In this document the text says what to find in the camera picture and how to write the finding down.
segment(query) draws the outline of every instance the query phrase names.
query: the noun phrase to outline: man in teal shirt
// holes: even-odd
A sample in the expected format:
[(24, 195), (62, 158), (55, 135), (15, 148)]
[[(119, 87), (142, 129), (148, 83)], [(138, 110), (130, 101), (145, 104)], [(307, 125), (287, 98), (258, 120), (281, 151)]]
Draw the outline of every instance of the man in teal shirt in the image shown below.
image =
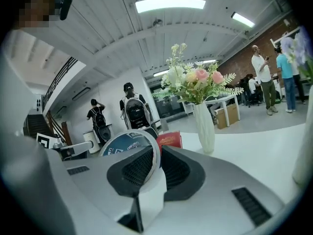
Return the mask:
[(292, 66), (287, 57), (282, 53), (281, 48), (275, 48), (277, 54), (277, 67), (282, 70), (282, 77), (284, 79), (285, 94), (287, 100), (286, 112), (295, 112), (295, 84), (292, 74)]

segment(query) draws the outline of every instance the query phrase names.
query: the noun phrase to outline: teal shirt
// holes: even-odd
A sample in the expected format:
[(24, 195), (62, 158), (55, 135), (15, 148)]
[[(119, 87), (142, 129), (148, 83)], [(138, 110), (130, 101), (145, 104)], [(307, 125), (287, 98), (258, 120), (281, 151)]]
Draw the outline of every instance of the teal shirt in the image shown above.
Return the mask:
[(287, 57), (284, 54), (279, 54), (276, 58), (277, 68), (282, 69), (282, 78), (292, 78), (292, 66), (288, 62)]

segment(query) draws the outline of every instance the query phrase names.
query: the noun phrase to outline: khaki pants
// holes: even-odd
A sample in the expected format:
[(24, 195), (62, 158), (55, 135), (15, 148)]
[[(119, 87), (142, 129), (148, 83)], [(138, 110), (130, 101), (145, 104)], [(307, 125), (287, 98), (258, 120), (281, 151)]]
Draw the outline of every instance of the khaki pants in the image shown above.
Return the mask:
[(268, 109), (270, 106), (275, 105), (276, 100), (276, 89), (273, 80), (269, 82), (262, 82), (261, 86), (264, 94), (264, 99), (266, 103), (266, 108)]

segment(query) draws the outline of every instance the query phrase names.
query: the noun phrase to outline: white vase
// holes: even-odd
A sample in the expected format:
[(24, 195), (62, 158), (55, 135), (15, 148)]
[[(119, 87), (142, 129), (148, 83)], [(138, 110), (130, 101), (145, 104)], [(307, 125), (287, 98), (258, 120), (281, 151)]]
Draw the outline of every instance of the white vase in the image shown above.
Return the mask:
[(194, 105), (194, 116), (203, 152), (210, 155), (214, 151), (215, 131), (212, 116), (205, 103)]
[(292, 177), (304, 186), (309, 182), (313, 170), (313, 86), (310, 89), (307, 120), (299, 154), (294, 165)]

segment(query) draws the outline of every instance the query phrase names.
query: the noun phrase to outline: white countertop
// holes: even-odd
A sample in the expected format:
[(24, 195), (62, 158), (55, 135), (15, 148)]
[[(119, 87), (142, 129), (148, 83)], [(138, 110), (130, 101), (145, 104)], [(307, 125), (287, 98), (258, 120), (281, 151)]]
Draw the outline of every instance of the white countertop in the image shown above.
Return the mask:
[[(264, 132), (216, 134), (212, 156), (229, 161), (273, 190), (284, 203), (299, 192), (291, 174), (305, 124)], [(180, 133), (182, 147), (202, 153), (197, 133)]]

